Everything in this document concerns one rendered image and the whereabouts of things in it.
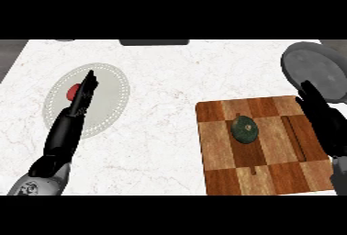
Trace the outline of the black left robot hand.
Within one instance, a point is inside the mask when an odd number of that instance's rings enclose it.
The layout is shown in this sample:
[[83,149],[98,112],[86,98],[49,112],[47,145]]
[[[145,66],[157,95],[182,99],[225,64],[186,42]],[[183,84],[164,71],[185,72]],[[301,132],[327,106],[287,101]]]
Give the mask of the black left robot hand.
[[73,160],[98,85],[93,71],[89,71],[76,91],[73,103],[58,114],[45,142],[43,156],[28,170],[30,177],[52,177],[62,165]]

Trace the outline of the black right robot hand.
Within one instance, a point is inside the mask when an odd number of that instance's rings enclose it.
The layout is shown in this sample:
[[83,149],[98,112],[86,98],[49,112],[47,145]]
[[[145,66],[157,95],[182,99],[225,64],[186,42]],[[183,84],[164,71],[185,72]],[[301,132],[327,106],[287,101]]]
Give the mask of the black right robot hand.
[[334,158],[347,156],[347,118],[327,104],[310,81],[301,82],[296,102],[304,111],[325,153]]

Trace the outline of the checkered wooden cutting board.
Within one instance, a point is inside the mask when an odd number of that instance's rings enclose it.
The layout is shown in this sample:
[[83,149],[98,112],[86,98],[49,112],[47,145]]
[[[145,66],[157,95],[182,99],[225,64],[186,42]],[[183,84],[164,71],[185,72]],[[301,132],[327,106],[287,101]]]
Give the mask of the checkered wooden cutting board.
[[[334,188],[332,165],[293,95],[200,102],[195,106],[208,195],[284,195]],[[251,118],[256,141],[232,136]]]

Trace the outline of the grey round pan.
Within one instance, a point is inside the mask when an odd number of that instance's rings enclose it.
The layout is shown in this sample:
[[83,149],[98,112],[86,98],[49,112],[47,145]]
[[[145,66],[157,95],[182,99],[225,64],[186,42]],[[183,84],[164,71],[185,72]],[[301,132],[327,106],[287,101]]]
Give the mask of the grey round pan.
[[347,104],[347,57],[315,42],[296,42],[281,56],[282,73],[297,90],[310,81],[327,103]]

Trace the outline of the dark green squash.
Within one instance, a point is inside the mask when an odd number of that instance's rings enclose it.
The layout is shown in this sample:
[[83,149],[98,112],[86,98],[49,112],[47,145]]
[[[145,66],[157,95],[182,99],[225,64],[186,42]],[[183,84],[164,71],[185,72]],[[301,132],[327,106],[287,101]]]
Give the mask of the dark green squash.
[[232,121],[231,133],[239,143],[253,143],[259,135],[259,127],[254,120],[247,116],[238,116]]

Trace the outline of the red round fruit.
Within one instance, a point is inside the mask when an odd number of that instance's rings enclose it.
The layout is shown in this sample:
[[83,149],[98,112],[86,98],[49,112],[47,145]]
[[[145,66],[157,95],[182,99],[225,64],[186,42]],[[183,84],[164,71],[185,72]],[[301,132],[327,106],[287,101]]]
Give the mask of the red round fruit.
[[73,87],[71,87],[70,90],[68,90],[67,99],[68,99],[70,101],[74,101],[74,96],[76,96],[78,87],[80,87],[80,84],[74,84]]

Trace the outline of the pale grey oval placemat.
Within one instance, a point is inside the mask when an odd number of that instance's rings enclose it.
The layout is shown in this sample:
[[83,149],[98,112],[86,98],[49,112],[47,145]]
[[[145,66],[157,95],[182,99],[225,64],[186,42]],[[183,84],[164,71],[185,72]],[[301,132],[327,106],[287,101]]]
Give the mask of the pale grey oval placemat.
[[93,71],[99,83],[87,110],[81,138],[104,132],[120,118],[130,97],[130,85],[124,72],[111,64],[90,63],[74,68],[56,81],[45,98],[42,116],[45,125],[52,128],[61,110],[71,104],[68,90],[83,82]]

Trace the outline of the dark grey flat appliance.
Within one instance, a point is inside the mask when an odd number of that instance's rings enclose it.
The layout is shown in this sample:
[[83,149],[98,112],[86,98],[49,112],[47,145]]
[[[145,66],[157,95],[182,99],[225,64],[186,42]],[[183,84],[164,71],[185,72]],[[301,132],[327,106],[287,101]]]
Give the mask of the dark grey flat appliance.
[[124,46],[182,46],[189,45],[189,39],[120,39]]

